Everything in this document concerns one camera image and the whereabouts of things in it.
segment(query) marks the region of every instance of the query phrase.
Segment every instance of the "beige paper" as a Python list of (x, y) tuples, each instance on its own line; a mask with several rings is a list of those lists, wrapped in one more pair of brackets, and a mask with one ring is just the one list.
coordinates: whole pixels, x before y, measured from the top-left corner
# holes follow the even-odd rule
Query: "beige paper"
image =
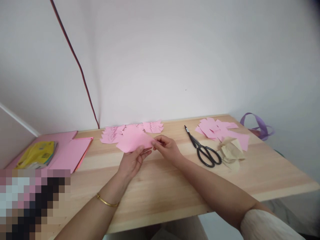
[(240, 159), (245, 159), (238, 139), (226, 138), (218, 151), (222, 162), (232, 171), (238, 172), (240, 169)]

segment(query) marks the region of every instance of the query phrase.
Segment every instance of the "person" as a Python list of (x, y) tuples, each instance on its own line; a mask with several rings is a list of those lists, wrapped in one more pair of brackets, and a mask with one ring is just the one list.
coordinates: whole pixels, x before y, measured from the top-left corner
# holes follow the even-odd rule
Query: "person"
[[(244, 239), (304, 239), (248, 193), (186, 159), (173, 139), (160, 135), (155, 140), (153, 150), (158, 150), (164, 159), (178, 168), (212, 210), (238, 229)], [(100, 197), (93, 197), (61, 230), (56, 240), (102, 239), (116, 205), (151, 152), (151, 148), (140, 146), (132, 153), (124, 153), (117, 173), (99, 191)]]

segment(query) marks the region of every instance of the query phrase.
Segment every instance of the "hand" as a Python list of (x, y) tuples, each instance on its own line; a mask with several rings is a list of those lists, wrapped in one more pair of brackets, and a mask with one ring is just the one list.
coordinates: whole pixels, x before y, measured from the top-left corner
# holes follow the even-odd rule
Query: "hand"
[(152, 142), (153, 150), (157, 149), (165, 159), (173, 162), (176, 159), (183, 157), (176, 142), (173, 139), (168, 138), (164, 135), (156, 136), (154, 139), (158, 142)]
[(143, 160), (152, 152), (150, 149), (151, 148), (143, 149), (143, 146), (140, 146), (132, 153), (124, 153), (118, 173), (132, 179), (137, 175)]

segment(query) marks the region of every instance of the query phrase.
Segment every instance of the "yellow tissue pack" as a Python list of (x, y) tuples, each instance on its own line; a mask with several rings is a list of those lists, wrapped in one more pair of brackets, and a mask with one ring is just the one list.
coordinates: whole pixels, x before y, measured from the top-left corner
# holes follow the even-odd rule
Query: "yellow tissue pack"
[(15, 169), (39, 169), (47, 166), (52, 159), (56, 142), (37, 142), (22, 155)]

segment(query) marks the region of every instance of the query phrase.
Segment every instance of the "left hand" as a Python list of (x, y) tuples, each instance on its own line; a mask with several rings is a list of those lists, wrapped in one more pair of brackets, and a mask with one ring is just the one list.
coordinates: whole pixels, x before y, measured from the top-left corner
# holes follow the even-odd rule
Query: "left hand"
[(140, 170), (143, 160), (151, 154), (152, 151), (150, 149), (143, 149), (143, 146), (140, 146), (134, 152), (124, 153), (118, 172), (132, 179)]

